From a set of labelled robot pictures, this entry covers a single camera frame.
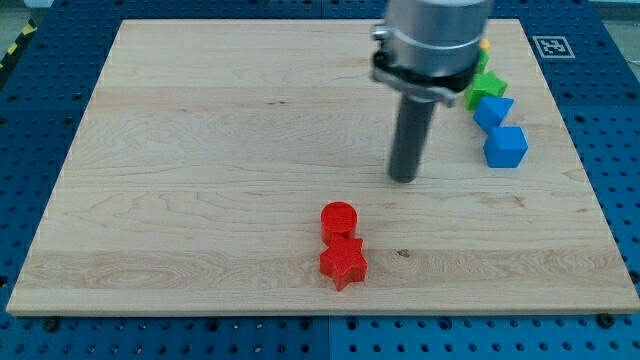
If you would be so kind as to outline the green block behind arm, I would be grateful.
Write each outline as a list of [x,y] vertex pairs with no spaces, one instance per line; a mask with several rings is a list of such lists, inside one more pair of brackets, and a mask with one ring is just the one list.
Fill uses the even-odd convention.
[[483,74],[485,72],[486,67],[487,67],[487,65],[489,63],[489,59],[490,59],[490,57],[489,57],[488,52],[483,50],[483,49],[481,49],[479,51],[478,62],[477,62],[477,65],[476,65],[476,71],[475,71],[476,74]]

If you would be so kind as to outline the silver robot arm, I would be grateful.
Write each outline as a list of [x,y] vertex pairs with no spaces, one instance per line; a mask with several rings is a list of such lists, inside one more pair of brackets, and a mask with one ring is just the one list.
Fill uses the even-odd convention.
[[471,82],[491,0],[389,0],[372,27],[371,78],[418,102],[451,107]]

